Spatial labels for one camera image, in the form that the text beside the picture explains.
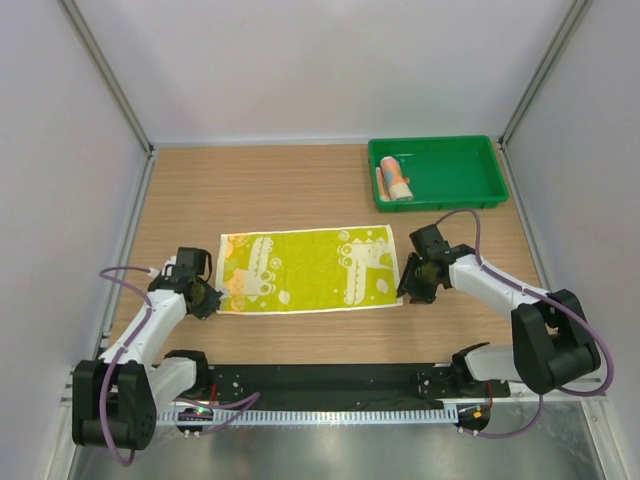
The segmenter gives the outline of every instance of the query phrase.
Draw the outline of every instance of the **cable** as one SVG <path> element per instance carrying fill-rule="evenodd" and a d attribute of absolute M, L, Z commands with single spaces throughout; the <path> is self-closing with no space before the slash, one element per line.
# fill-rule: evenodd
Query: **cable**
<path fill-rule="evenodd" d="M 123 346 L 120 347 L 118 349 L 118 351 L 115 353 L 115 355 L 113 356 L 113 359 L 111 360 L 111 363 L 109 364 L 109 366 L 107 367 L 107 371 L 105 373 L 104 379 L 102 381 L 102 386 L 100 387 L 100 398 L 98 401 L 98 410 L 99 410 L 99 415 L 100 415 L 100 426 L 102 427 L 102 434 L 104 435 L 104 440 L 105 443 L 107 444 L 107 447 L 111 453 L 111 456 L 114 458 L 114 460 L 116 462 L 118 462 L 120 465 L 122 465 L 123 467 L 129 467 L 131 466 L 131 464 L 133 463 L 133 460 L 135 458 L 135 450 L 131 450 L 130 454 L 129 454 L 129 458 L 125 459 L 122 455 L 120 455 L 120 452 L 118 451 L 118 448 L 116 447 L 115 442 L 113 441 L 113 436 L 111 435 L 111 430 L 109 429 L 109 422 L 107 420 L 107 396 L 109 394 L 109 386 L 111 385 L 111 378 L 113 377 L 113 372 L 115 371 L 116 365 L 118 364 L 118 360 L 120 360 L 120 357 L 122 356 L 122 354 L 127 350 L 127 348 L 129 347 L 129 345 L 131 345 L 131 343 L 133 343 L 133 340 L 135 340 L 136 336 L 142 331 L 142 329 L 145 327 L 145 325 L 149 322 L 149 319 L 151 318 L 151 313 L 153 312 L 153 303 L 151 302 L 151 299 L 149 298 L 149 295 L 147 295 L 146 292 L 144 292 L 143 290 L 139 289 L 138 287 L 136 287 L 135 285 L 132 285 L 124 280 L 121 280 L 117 277 L 113 277 L 111 275 L 107 275 L 107 273 L 109 272 L 115 272 L 115 271 L 122 271 L 122 270 L 129 270 L 129 271 L 136 271 L 136 272 L 145 272 L 145 273 L 150 273 L 151 269 L 149 268 L 142 268 L 142 267 L 110 267 L 110 268 L 105 268 L 104 270 L 101 270 L 99 275 L 100 278 L 104 278 L 105 280 L 109 280 L 113 283 L 116 283 L 122 287 L 128 288 L 129 290 L 131 290 L 132 292 L 134 292 L 136 295 L 138 295 L 139 297 L 142 298 L 142 300 L 144 301 L 144 303 L 147 305 L 147 309 L 144 313 L 144 317 L 142 318 L 142 320 L 140 321 L 140 323 L 138 324 L 138 326 L 133 330 L 133 332 L 131 332 L 131 335 L 129 335 L 123 342 Z M 231 408 L 235 408 L 237 406 L 240 405 L 244 405 L 243 408 L 233 417 L 231 417 L 229 420 L 227 420 L 226 422 L 217 425 L 216 427 L 207 430 L 206 433 L 205 432 L 201 432 L 201 434 L 203 435 L 208 435 L 210 433 L 214 433 L 217 432 L 218 430 L 221 430 L 222 428 L 226 427 L 227 425 L 229 425 L 230 423 L 232 423 L 234 420 L 236 420 L 240 415 L 242 415 L 244 412 L 246 412 L 249 408 L 251 408 L 253 406 L 253 404 L 258 400 L 258 397 L 260 396 L 259 393 L 254 393 L 253 395 L 250 395 L 249 397 L 240 400 L 239 402 L 235 402 L 232 404 L 228 404 L 228 405 L 207 405 L 207 404 L 200 404 L 199 406 L 204 406 L 206 408 L 209 409 L 214 409 L 214 408 L 219 408 L 219 409 L 231 409 Z M 188 399 L 178 399 L 180 401 L 186 402 L 186 403 L 192 403 L 192 404 L 197 404 L 198 402 L 193 402 L 191 400 Z"/>
<path fill-rule="evenodd" d="M 211 385 L 211 397 L 209 397 L 209 405 L 213 405 L 213 402 L 218 398 L 218 384 Z"/>
<path fill-rule="evenodd" d="M 491 382 L 487 382 L 487 395 L 489 396 L 489 406 L 487 410 L 491 410 L 491 407 L 493 407 L 493 389 L 491 388 Z"/>
<path fill-rule="evenodd" d="M 178 401 L 181 402 L 185 402 L 185 403 L 189 403 L 191 405 L 195 405 L 195 406 L 204 406 L 205 408 L 208 408 L 210 410 L 213 409 L 225 409 L 225 408 L 234 408 L 237 407 L 239 405 L 244 405 L 239 411 L 238 413 L 236 413 L 234 416 L 232 416 L 231 418 L 229 418 L 228 420 L 225 420 L 224 422 L 222 422 L 220 425 L 216 425 L 215 427 L 211 427 L 208 430 L 203 430 L 202 432 L 199 432 L 199 435 L 211 435 L 212 433 L 216 433 L 220 430 L 222 430 L 223 428 L 225 428 L 226 426 L 230 425 L 231 423 L 233 423 L 238 417 L 240 417 L 240 415 L 242 415 L 244 412 L 246 412 L 247 410 L 249 410 L 254 403 L 256 403 L 256 401 L 258 400 L 258 398 L 260 397 L 260 394 L 258 392 L 249 395 L 248 397 L 244 398 L 243 400 L 240 400 L 239 402 L 235 402 L 235 403 L 231 403 L 228 405 L 207 405 L 206 403 L 199 403 L 199 402 L 193 402 L 193 401 L 187 401 L 186 399 L 177 399 Z M 187 418 L 209 418 L 213 420 L 213 415 L 189 415 L 189 414 L 183 414 L 184 417 Z"/>
<path fill-rule="evenodd" d="M 107 372 L 104 375 L 104 380 L 102 381 L 102 386 L 100 387 L 100 400 L 98 402 L 100 426 L 102 427 L 102 434 L 104 435 L 104 441 L 106 442 L 107 447 L 111 452 L 111 456 L 114 458 L 116 462 L 118 462 L 123 467 L 129 467 L 133 463 L 136 452 L 135 450 L 131 450 L 131 452 L 129 453 L 128 459 L 125 459 L 122 455 L 120 455 L 120 452 L 118 451 L 116 444 L 113 441 L 111 430 L 109 430 L 109 422 L 107 420 L 107 395 L 109 394 L 111 377 L 113 377 L 113 372 L 116 368 L 116 365 L 118 364 L 118 360 L 120 360 L 120 357 L 125 352 L 126 348 L 131 344 L 131 342 L 133 342 L 136 335 L 138 335 L 138 333 L 147 324 L 147 322 L 149 321 L 149 318 L 151 318 L 151 312 L 153 311 L 151 307 L 153 306 L 153 304 L 151 303 L 151 299 L 149 298 L 149 295 L 147 295 L 145 292 L 140 290 L 135 285 L 125 282 L 124 280 L 120 280 L 117 277 L 112 277 L 111 275 L 107 275 L 107 273 L 109 272 L 121 271 L 121 270 L 133 270 L 136 272 L 147 272 L 147 273 L 149 273 L 151 270 L 148 268 L 141 268 L 141 267 L 111 267 L 111 268 L 105 268 L 99 273 L 101 278 L 104 278 L 105 280 L 110 280 L 122 287 L 128 288 L 138 296 L 142 297 L 142 300 L 144 300 L 144 303 L 147 304 L 147 310 L 144 312 L 144 317 L 142 318 L 142 321 L 136 327 L 136 329 L 131 333 L 131 335 L 129 335 L 129 337 L 123 342 L 123 346 L 118 349 L 113 359 L 111 360 L 111 363 L 107 367 Z"/>
<path fill-rule="evenodd" d="M 462 431 L 468 433 L 469 435 L 473 435 L 474 437 L 482 437 L 482 438 L 490 438 L 492 440 L 504 440 L 505 438 L 513 438 L 521 435 L 525 432 L 528 432 L 533 428 L 533 426 L 540 420 L 540 416 L 542 415 L 542 410 L 544 410 L 544 402 L 542 400 L 542 395 L 538 397 L 538 410 L 533 418 L 527 423 L 524 427 L 519 430 L 515 430 L 513 432 L 507 433 L 484 433 L 478 432 L 477 430 L 469 430 L 468 428 L 462 428 Z"/>
<path fill-rule="evenodd" d="M 487 272 L 491 277 L 495 278 L 496 280 L 498 280 L 499 282 L 504 283 L 505 285 L 511 287 L 511 288 L 515 288 L 516 290 L 522 290 L 523 293 L 526 293 L 527 295 L 531 295 L 534 298 L 537 298 L 538 300 L 545 302 L 546 304 L 552 306 L 553 308 L 555 308 L 556 310 L 561 311 L 562 313 L 564 313 L 567 317 L 569 317 L 571 320 L 573 320 L 574 322 L 576 322 L 578 325 L 580 325 L 580 327 L 582 327 L 590 336 L 591 338 L 593 338 L 593 340 L 596 342 L 596 344 L 600 347 L 600 350 L 602 351 L 602 354 L 604 356 L 605 359 L 605 363 L 607 365 L 607 374 L 605 376 L 604 381 L 602 382 L 602 385 L 600 385 L 598 388 L 591 390 L 591 391 L 587 391 L 587 392 L 581 392 L 581 391 L 577 391 L 577 390 L 571 390 L 565 387 L 559 387 L 558 390 L 560 390 L 561 392 L 567 393 L 569 395 L 575 395 L 578 397 L 592 397 L 592 396 L 596 396 L 596 395 L 600 395 L 602 393 L 604 393 L 609 386 L 611 385 L 611 383 L 613 382 L 613 376 L 614 376 L 614 372 L 615 372 L 615 367 L 613 364 L 613 357 L 611 355 L 611 352 L 609 350 L 609 348 L 607 347 L 607 345 L 604 343 L 604 340 L 602 339 L 602 337 L 600 337 L 600 335 L 598 335 L 598 332 L 596 332 L 587 322 L 586 320 L 584 320 L 583 318 L 581 318 L 577 313 L 575 313 L 574 311 L 570 310 L 569 308 L 565 307 L 564 305 L 560 304 L 559 302 L 553 300 L 552 298 L 547 297 L 546 295 L 542 295 L 530 288 L 527 288 L 525 286 L 525 284 L 519 283 L 519 282 L 514 282 L 513 280 L 511 280 L 510 278 L 505 277 L 504 275 L 501 275 L 499 272 L 493 270 L 491 267 L 489 267 L 487 264 L 484 263 L 484 260 L 482 259 L 482 256 L 480 255 L 480 238 L 482 235 L 482 226 L 480 224 L 480 216 L 478 215 L 478 212 L 476 212 L 475 210 L 471 209 L 471 208 L 461 208 L 458 210 L 453 210 L 451 212 L 446 213 L 445 215 L 443 215 L 442 217 L 440 217 L 435 225 L 439 225 L 440 223 L 442 223 L 444 220 L 446 220 L 447 218 L 449 218 L 452 215 L 455 215 L 457 213 L 462 213 L 462 212 L 468 212 L 471 215 L 473 215 L 473 218 L 475 219 L 476 222 L 476 238 L 475 238 L 475 258 L 476 258 L 476 262 L 478 262 L 478 265 L 480 265 L 480 268 L 482 270 L 484 270 L 485 272 Z M 540 418 L 540 414 L 542 412 L 543 409 L 543 400 L 542 400 L 542 395 L 540 395 L 540 399 L 538 402 L 538 412 L 536 413 L 536 415 L 533 417 L 533 419 L 531 420 L 531 422 L 529 422 L 526 426 L 524 426 L 523 428 L 521 428 L 520 430 L 516 430 L 515 432 L 512 433 L 477 433 L 477 436 L 479 437 L 484 437 L 484 438 L 510 438 L 513 437 L 515 435 L 519 435 L 521 433 L 526 432 L 527 430 L 529 430 Z"/>

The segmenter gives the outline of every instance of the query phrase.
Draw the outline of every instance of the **towel with cartoon print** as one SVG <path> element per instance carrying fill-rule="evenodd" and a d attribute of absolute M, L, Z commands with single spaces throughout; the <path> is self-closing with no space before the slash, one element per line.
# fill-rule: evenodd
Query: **towel with cartoon print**
<path fill-rule="evenodd" d="M 391 227 L 222 235 L 220 311 L 275 314 L 402 305 Z"/>

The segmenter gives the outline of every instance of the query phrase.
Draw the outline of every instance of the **white cable carrier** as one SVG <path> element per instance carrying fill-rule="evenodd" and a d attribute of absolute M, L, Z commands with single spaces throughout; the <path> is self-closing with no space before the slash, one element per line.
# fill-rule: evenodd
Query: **white cable carrier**
<path fill-rule="evenodd" d="M 185 406 L 170 406 L 158 415 L 157 426 L 176 425 L 215 426 L 229 420 L 237 412 L 214 410 L 213 419 L 178 420 Z M 407 410 L 390 412 L 280 412 L 249 410 L 231 426 L 312 426 L 312 425 L 398 425 L 398 424 L 451 424 L 457 423 L 456 405 L 445 405 L 437 410 Z"/>

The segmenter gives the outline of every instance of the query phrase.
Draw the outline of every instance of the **metal floor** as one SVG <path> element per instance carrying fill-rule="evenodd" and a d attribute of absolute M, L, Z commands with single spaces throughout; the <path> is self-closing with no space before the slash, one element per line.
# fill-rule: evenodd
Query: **metal floor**
<path fill-rule="evenodd" d="M 486 431 L 510 431 L 534 403 L 496 403 Z M 103 449 L 78 449 L 72 480 L 604 479 L 579 402 L 554 402 L 510 440 L 458 434 L 451 425 L 238 428 L 185 440 L 173 427 L 125 469 Z"/>

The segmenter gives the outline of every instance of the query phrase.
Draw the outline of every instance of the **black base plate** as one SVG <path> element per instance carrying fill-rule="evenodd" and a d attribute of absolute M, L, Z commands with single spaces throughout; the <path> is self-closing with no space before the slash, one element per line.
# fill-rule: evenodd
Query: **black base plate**
<path fill-rule="evenodd" d="M 220 403 L 254 392 L 254 410 L 391 411 L 442 408 L 439 400 L 510 395 L 507 383 L 457 386 L 449 366 L 433 363 L 364 365 L 216 365 L 212 368 Z"/>

